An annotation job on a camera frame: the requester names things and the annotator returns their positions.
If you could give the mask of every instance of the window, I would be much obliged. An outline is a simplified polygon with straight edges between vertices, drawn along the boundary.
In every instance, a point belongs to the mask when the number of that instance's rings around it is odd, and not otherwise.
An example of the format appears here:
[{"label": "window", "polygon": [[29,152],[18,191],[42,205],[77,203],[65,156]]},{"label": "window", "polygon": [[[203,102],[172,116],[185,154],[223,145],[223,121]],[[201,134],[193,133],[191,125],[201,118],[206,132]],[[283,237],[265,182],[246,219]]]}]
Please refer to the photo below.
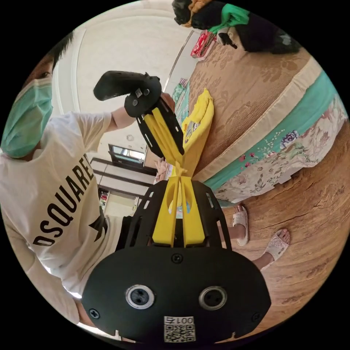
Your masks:
[{"label": "window", "polygon": [[145,154],[132,149],[123,148],[119,146],[109,145],[109,152],[111,156],[116,156],[119,159],[129,160],[135,163],[143,163],[145,160]]}]

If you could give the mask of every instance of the leg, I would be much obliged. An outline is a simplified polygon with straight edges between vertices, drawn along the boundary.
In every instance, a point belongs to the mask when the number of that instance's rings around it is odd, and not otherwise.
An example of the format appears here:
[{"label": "leg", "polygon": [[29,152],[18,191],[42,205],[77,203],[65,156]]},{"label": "leg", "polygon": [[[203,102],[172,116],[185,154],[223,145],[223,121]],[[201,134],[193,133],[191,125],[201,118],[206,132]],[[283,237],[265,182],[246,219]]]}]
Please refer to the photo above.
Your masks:
[{"label": "leg", "polygon": [[[233,214],[233,226],[228,227],[230,239],[236,239],[238,244],[245,245],[248,242],[248,218],[245,209],[238,205]],[[218,226],[220,236],[223,237],[222,228]]]},{"label": "leg", "polygon": [[290,242],[291,235],[287,229],[278,231],[271,239],[262,256],[256,260],[253,260],[252,262],[259,270],[269,267],[285,252]]}]

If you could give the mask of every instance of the eye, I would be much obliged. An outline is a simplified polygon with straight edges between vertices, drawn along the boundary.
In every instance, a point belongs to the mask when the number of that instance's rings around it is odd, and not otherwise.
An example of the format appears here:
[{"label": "eye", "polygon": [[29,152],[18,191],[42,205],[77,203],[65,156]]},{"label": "eye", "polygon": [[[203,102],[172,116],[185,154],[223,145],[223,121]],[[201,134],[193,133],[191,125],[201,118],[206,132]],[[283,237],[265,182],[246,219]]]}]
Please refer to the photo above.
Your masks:
[{"label": "eye", "polygon": [[50,73],[50,72],[44,72],[44,73],[40,76],[39,79],[44,79],[44,78],[47,78],[47,77],[49,77],[49,76],[51,76],[51,73]]}]

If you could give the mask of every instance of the brown patterned bedspread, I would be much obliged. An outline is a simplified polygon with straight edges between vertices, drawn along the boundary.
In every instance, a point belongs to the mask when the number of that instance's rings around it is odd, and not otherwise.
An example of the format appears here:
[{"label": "brown patterned bedspread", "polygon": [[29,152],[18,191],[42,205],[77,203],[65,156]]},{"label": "brown patterned bedspread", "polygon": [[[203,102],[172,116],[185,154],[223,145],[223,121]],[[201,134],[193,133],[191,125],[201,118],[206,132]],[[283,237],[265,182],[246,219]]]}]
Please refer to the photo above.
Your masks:
[{"label": "brown patterned bedspread", "polygon": [[195,174],[241,137],[280,96],[305,66],[310,54],[248,53],[215,44],[207,59],[198,62],[190,78],[189,113],[207,88],[214,99],[210,135]]}]

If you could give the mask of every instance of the floral bed skirt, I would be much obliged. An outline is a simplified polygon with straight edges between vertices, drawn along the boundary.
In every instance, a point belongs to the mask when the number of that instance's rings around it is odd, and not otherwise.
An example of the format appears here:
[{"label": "floral bed skirt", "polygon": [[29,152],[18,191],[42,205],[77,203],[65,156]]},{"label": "floral bed skirt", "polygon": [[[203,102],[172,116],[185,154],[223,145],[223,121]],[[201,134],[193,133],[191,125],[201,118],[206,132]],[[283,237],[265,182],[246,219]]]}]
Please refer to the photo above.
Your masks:
[{"label": "floral bed skirt", "polygon": [[242,171],[214,191],[216,198],[224,205],[237,198],[257,196],[266,192],[265,186],[275,185],[288,170],[317,165],[330,151],[345,120],[347,113],[336,95],[320,119],[305,133],[299,135],[294,130],[282,138],[280,152],[268,152],[255,162],[254,154],[242,155]]}]

